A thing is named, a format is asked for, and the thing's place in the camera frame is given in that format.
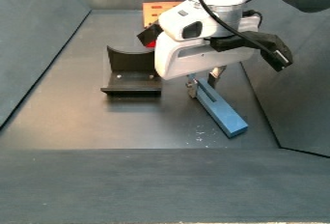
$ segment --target blue wooden block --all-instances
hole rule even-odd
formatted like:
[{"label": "blue wooden block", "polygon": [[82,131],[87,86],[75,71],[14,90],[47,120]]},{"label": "blue wooden block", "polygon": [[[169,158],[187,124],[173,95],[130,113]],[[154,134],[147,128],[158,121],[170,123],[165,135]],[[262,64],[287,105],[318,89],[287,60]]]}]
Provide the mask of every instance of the blue wooden block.
[{"label": "blue wooden block", "polygon": [[198,100],[230,138],[246,132],[247,123],[205,79],[199,80]]}]

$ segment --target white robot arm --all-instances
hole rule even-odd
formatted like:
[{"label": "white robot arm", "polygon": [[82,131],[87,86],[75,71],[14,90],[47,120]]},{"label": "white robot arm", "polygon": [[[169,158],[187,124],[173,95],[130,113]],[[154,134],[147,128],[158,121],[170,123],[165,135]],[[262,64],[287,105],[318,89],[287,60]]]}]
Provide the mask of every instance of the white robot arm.
[{"label": "white robot arm", "polygon": [[[283,0],[303,12],[330,7],[330,0]],[[277,71],[291,65],[291,53],[277,36],[257,33],[258,14],[243,12],[246,0],[187,0],[165,12],[155,50],[163,79],[246,60],[261,49]]]}]

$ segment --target gray floor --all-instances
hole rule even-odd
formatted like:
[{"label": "gray floor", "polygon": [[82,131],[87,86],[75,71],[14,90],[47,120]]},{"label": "gray floor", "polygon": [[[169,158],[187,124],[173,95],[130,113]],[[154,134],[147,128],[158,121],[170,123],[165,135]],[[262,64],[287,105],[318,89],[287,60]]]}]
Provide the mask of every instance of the gray floor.
[{"label": "gray floor", "polygon": [[241,64],[218,85],[250,127],[229,139],[195,99],[186,77],[165,82],[162,98],[110,99],[106,46],[144,51],[140,12],[94,12],[0,134],[0,149],[277,148]]},{"label": "gray floor", "polygon": [[0,152],[0,222],[329,222],[329,168],[282,150]]}]

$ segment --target black holder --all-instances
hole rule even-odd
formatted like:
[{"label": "black holder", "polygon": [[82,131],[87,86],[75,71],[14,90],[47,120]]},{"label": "black holder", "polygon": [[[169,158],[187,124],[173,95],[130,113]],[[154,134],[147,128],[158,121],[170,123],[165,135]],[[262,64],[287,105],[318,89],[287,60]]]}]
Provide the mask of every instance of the black holder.
[{"label": "black holder", "polygon": [[155,70],[155,51],[126,53],[110,46],[107,51],[111,76],[100,91],[111,97],[159,97],[163,83]]}]

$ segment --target red object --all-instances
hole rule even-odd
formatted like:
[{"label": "red object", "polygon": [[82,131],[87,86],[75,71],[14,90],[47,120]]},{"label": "red object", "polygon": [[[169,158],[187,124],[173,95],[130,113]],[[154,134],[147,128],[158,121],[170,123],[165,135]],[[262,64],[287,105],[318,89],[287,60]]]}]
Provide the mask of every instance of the red object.
[{"label": "red object", "polygon": [[148,48],[157,47],[157,41],[150,42],[150,43],[146,45],[146,47],[148,47]]}]

